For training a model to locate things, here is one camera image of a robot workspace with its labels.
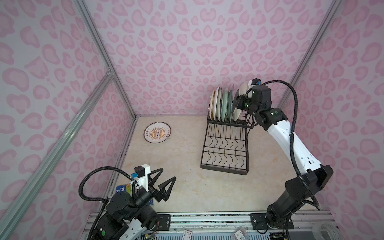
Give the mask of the white plate black stars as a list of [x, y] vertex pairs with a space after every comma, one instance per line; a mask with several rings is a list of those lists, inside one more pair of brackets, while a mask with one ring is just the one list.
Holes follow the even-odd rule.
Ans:
[[234, 95], [234, 100], [233, 100], [233, 120], [234, 121], [237, 121], [240, 117], [240, 114], [242, 112], [242, 110], [238, 109], [237, 108], [237, 97], [241, 96], [241, 95], [245, 95], [246, 92], [248, 90], [248, 83], [247, 82], [244, 82], [241, 84], [241, 86], [239, 87], [239, 89], [236, 91], [235, 95]]

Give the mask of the teal green round plate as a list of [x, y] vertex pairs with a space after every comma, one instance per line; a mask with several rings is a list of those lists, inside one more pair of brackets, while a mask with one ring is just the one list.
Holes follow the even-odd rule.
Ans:
[[230, 110], [230, 123], [232, 123], [233, 121], [233, 99], [234, 99], [234, 87], [235, 85], [232, 84], [232, 88], [231, 88], [231, 96], [230, 96], [230, 107], [229, 107], [229, 110]]

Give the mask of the aluminium front rail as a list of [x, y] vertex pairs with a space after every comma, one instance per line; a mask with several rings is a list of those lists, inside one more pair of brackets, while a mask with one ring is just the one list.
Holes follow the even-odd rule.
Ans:
[[293, 230], [257, 231], [251, 224], [252, 213], [264, 212], [163, 212], [158, 215], [171, 215], [170, 230], [146, 230], [136, 240], [315, 240], [314, 224], [328, 222], [338, 227], [330, 212], [304, 210], [291, 216]]

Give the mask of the blue illustrated children's book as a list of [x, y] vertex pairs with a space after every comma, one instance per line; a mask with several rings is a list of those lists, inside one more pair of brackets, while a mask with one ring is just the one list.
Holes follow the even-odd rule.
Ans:
[[119, 193], [119, 192], [126, 192], [130, 196], [132, 196], [132, 185], [131, 184], [124, 184], [124, 185], [116, 186], [116, 193]]

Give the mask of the corner aluminium post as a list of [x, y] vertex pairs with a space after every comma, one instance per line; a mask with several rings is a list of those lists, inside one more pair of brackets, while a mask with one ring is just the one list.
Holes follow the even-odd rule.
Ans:
[[343, 4], [342, 1], [316, 1], [316, 3], [325, 4], [325, 7], [317, 8], [316, 13], [310, 14], [307, 17], [307, 23], [310, 24], [314, 30], [307, 38], [307, 41], [300, 45], [300, 51], [302, 51], [303, 54], [301, 55], [293, 76], [288, 81], [288, 84], [295, 88], [296, 91], [298, 91], [297, 85], [308, 63], [315, 54], [327, 30], [330, 28], [340, 6]]
[[99, 34], [99, 31], [97, 30], [96, 24], [90, 14], [90, 11], [87, 7], [87, 4], [83, 0], [74, 0], [73, 1], [79, 14], [81, 15], [86, 28], [88, 29], [96, 48], [98, 49], [98, 52], [104, 61], [104, 64], [106, 68], [108, 69], [108, 72], [112, 75], [113, 81], [118, 88], [118, 92], [120, 93], [123, 103], [126, 105], [126, 108], [128, 109], [130, 116], [135, 120], [137, 118], [137, 115], [135, 114], [133, 107], [129, 101], [128, 95], [123, 87], [123, 84], [115, 70], [115, 67], [113, 66], [111, 62], [111, 58], [109, 54], [107, 53], [107, 49], [105, 44], [103, 43], [103, 40]]

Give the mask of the diagonal aluminium frame bar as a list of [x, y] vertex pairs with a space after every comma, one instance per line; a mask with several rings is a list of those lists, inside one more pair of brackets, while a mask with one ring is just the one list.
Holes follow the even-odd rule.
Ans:
[[35, 173], [27, 181], [26, 185], [22, 188], [20, 194], [10, 205], [5, 215], [1, 219], [1, 239], [8, 240], [15, 228], [18, 226], [25, 213], [33, 203], [34, 199], [52, 174], [58, 162], [71, 145], [77, 133], [93, 111], [95, 105], [100, 100], [104, 91], [111, 84], [114, 79], [114, 74], [107, 73], [103, 80], [98, 84], [89, 98], [85, 101], [83, 106], [78, 111], [77, 115], [70, 122], [62, 136], [51, 148], [51, 151], [43, 159]]

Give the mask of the white plate orange sunburst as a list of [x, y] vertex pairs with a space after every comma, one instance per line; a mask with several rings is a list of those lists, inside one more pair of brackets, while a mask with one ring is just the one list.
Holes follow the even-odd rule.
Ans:
[[151, 144], [158, 144], [166, 141], [171, 135], [171, 127], [164, 122], [150, 124], [144, 130], [144, 139]]

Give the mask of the black wire dish rack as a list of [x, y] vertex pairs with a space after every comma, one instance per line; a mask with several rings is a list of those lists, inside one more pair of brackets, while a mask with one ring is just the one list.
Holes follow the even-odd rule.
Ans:
[[244, 114], [231, 123], [208, 119], [200, 167], [247, 175], [250, 168], [248, 134], [253, 127], [252, 121]]

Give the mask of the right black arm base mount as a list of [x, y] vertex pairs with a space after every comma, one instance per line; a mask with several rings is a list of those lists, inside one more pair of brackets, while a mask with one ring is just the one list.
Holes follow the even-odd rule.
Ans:
[[257, 231], [293, 230], [295, 228], [291, 215], [277, 218], [270, 213], [252, 213], [250, 219], [253, 230]]

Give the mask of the left corner aluminium post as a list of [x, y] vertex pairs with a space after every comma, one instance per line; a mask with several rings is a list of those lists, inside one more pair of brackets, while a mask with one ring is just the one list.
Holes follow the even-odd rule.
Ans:
[[99, 34], [99, 31], [97, 30], [96, 24], [90, 14], [90, 11], [87, 7], [87, 4], [83, 0], [74, 0], [73, 1], [79, 14], [81, 15], [86, 28], [88, 29], [96, 48], [98, 49], [98, 52], [104, 61], [104, 64], [106, 68], [108, 69], [108, 72], [112, 75], [113, 81], [118, 88], [118, 92], [120, 93], [123, 103], [126, 105], [126, 108], [128, 109], [130, 116], [135, 120], [137, 118], [137, 115], [135, 114], [133, 107], [129, 101], [128, 95], [123, 87], [123, 84], [115, 70], [115, 67], [113, 66], [111, 62], [111, 58], [109, 54], [107, 53], [107, 49], [105, 44], [103, 43], [103, 40]]

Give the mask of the yellow woven round plate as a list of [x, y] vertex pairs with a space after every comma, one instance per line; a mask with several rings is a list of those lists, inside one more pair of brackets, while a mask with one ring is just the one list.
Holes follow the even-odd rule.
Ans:
[[227, 99], [227, 122], [231, 122], [231, 114], [232, 114], [232, 90], [228, 90], [228, 99]]

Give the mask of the white plate floral sprigs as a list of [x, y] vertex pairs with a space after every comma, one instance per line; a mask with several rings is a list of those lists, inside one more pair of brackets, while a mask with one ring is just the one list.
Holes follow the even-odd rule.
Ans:
[[216, 116], [217, 116], [218, 122], [221, 120], [221, 102], [222, 102], [222, 87], [219, 87], [217, 91], [217, 106], [216, 106]]

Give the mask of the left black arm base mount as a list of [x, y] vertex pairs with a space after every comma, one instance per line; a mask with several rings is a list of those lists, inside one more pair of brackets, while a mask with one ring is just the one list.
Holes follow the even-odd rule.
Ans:
[[169, 231], [171, 225], [171, 215], [160, 214], [150, 218], [149, 222], [145, 224], [148, 231]]

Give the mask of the orange woven round plate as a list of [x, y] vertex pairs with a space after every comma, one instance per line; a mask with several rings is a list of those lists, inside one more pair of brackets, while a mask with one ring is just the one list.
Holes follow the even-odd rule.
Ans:
[[215, 92], [216, 92], [216, 90], [213, 90], [211, 97], [210, 97], [210, 104], [209, 104], [209, 119], [210, 119], [210, 121], [212, 121], [213, 117], [214, 117], [213, 116], [213, 100], [214, 100]]

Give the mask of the right corner aluminium post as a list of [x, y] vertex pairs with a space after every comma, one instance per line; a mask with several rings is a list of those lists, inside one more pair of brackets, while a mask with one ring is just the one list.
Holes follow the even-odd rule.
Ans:
[[327, 30], [330, 28], [340, 6], [343, 4], [342, 1], [316, 1], [316, 3], [325, 4], [325, 7], [317, 8], [316, 13], [310, 14], [307, 17], [307, 23], [310, 24], [314, 30], [307, 38], [307, 41], [300, 45], [300, 51], [302, 51], [303, 54], [301, 55], [293, 76], [288, 81], [288, 84], [295, 88], [296, 91], [298, 91], [297, 85], [308, 63], [315, 54]]

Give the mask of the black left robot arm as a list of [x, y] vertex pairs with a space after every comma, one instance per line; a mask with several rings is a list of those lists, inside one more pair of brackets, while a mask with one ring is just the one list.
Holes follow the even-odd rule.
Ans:
[[[101, 171], [111, 170], [128, 178], [132, 184], [132, 193], [119, 191], [110, 199], [88, 197], [84, 193], [87, 180]], [[154, 184], [163, 169], [151, 170], [148, 165], [135, 167], [133, 174], [128, 174], [116, 167], [100, 167], [85, 176], [79, 186], [79, 196], [89, 202], [101, 202], [102, 208], [93, 222], [89, 240], [135, 240], [142, 232], [158, 231], [160, 223], [158, 213], [150, 206], [152, 199], [157, 202], [170, 198], [176, 177], [163, 182], [157, 188]]]

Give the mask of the clear tape roll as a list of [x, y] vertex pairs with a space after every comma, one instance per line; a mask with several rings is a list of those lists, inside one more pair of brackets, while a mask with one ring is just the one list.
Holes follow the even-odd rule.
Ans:
[[313, 225], [312, 233], [316, 240], [343, 240], [339, 228], [332, 223], [319, 222]]

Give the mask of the light blue flower plate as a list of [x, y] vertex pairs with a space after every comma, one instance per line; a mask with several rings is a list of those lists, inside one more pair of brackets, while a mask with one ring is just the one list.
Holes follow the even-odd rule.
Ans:
[[221, 121], [226, 121], [227, 115], [227, 107], [228, 107], [228, 91], [222, 89], [222, 101], [221, 101]]

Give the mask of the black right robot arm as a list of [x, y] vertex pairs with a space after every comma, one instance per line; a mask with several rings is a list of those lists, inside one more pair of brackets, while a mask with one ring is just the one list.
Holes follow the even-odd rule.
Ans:
[[316, 193], [326, 186], [334, 171], [331, 166], [323, 165], [297, 136], [296, 119], [289, 121], [281, 109], [272, 107], [271, 93], [266, 85], [238, 90], [233, 109], [247, 112], [274, 138], [296, 173], [295, 178], [286, 181], [282, 195], [267, 208], [267, 226], [278, 229], [286, 225], [304, 205], [319, 208]]

